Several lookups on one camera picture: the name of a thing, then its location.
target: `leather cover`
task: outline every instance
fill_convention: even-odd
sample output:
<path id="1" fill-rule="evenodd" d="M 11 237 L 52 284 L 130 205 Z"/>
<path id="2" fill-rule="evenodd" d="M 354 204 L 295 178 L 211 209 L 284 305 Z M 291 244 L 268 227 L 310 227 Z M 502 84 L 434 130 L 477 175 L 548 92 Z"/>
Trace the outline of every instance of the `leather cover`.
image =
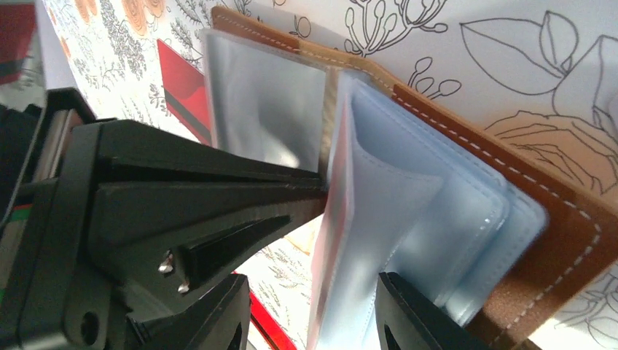
<path id="1" fill-rule="evenodd" d="M 302 41 L 224 7 L 213 8 L 212 18 L 213 27 L 220 31 L 363 71 L 398 104 L 500 171 L 547 209 L 545 232 L 498 284 L 468 326 L 493 348 L 509 349 L 524 341 L 618 258 L 616 209 L 436 105 L 376 63 Z"/>

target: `black device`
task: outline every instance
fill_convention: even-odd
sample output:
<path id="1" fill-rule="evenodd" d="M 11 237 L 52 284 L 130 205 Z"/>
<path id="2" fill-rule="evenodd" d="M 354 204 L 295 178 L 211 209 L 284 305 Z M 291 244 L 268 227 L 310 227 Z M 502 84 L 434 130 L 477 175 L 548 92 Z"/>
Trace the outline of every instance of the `black device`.
<path id="1" fill-rule="evenodd" d="M 48 101 L 21 179 L 49 164 L 58 112 L 83 125 L 48 153 L 60 165 L 46 179 L 17 182 L 0 349 L 245 349 L 249 283 L 232 272 L 324 210 L 319 175 L 97 121 L 72 89 Z M 396 274 L 380 275 L 375 303 L 383 349 L 486 349 Z"/>

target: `orange flower illustration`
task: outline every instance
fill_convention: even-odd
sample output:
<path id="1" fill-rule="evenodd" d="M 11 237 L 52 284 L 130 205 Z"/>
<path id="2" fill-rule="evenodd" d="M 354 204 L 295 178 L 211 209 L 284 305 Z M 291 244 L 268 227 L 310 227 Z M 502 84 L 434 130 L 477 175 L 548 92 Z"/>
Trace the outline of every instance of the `orange flower illustration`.
<path id="1" fill-rule="evenodd" d="M 90 13 L 92 13 L 94 16 L 96 16 L 98 14 L 98 8 L 96 6 L 96 0 L 86 0 L 86 6 L 90 10 Z"/>
<path id="2" fill-rule="evenodd" d="M 146 15 L 144 14 L 144 3 L 142 0 L 122 0 L 122 7 L 125 9 L 127 21 L 131 28 L 138 35 L 145 35 L 147 30 Z"/>
<path id="3" fill-rule="evenodd" d="M 56 24 L 56 16 L 54 15 L 54 12 L 52 11 L 52 9 L 48 9 L 50 11 L 50 19 L 52 20 L 52 23 L 54 23 L 54 26 Z"/>
<path id="4" fill-rule="evenodd" d="M 79 11 L 79 16 L 82 17 L 82 20 L 84 20 L 84 23 L 86 24 L 90 23 L 90 14 L 88 14 L 88 7 L 86 5 L 86 1 L 85 0 L 75 0 L 75 7 L 77 8 L 77 11 Z"/>
<path id="5" fill-rule="evenodd" d="M 578 117 L 519 111 L 487 131 L 565 178 L 618 199 L 618 141 Z"/>
<path id="6" fill-rule="evenodd" d="M 145 0 L 146 7 L 150 11 L 150 13 L 159 18 L 163 15 L 163 10 L 165 9 L 165 0 Z"/>
<path id="7" fill-rule="evenodd" d="M 64 55 L 66 55 L 67 58 L 71 58 L 71 51 L 69 50 L 69 46 L 66 44 L 66 40 L 64 38 L 60 38 L 60 45 L 62 46 Z"/>

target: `card holder page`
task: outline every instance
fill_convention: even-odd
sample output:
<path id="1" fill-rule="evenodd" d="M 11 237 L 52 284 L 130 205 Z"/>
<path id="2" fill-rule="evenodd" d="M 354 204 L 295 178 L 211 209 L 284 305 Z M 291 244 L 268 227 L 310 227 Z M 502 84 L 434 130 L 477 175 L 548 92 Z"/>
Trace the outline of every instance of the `card holder page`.
<path id="1" fill-rule="evenodd" d="M 545 209 L 534 199 L 512 185 L 508 196 L 512 203 L 509 218 L 444 306 L 460 326 L 472 320 L 493 288 L 547 224 Z"/>
<path id="2" fill-rule="evenodd" d="M 215 147 L 317 171 L 325 66 L 218 31 L 203 35 Z"/>
<path id="3" fill-rule="evenodd" d="M 377 332 L 369 326 L 375 276 L 403 238 L 416 237 L 417 251 L 409 260 L 426 269 L 418 271 L 425 290 L 446 295 L 509 209 L 500 191 L 477 181 L 474 164 L 415 129 L 407 112 L 382 100 L 380 92 L 346 79 L 342 74 L 340 87 L 349 91 L 340 92 L 345 98 L 338 109 L 329 204 L 313 259 L 324 257 L 321 249 L 333 252 L 329 244 L 337 253 L 313 266 L 313 293 L 320 294 L 312 305 L 309 349 L 369 345 L 366 334 Z M 315 268 L 324 265 L 329 268 Z"/>

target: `red card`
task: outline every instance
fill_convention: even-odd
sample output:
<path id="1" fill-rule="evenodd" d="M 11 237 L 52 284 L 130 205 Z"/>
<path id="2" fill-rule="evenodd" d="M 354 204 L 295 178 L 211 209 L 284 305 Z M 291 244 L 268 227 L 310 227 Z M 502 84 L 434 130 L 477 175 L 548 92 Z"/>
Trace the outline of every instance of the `red card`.
<path id="1" fill-rule="evenodd" d="M 166 43 L 157 40 L 168 110 L 202 144 L 211 146 L 211 118 L 204 76 Z"/>
<path id="2" fill-rule="evenodd" d="M 34 4 L 0 4 L 0 85 L 19 79 L 35 22 Z"/>

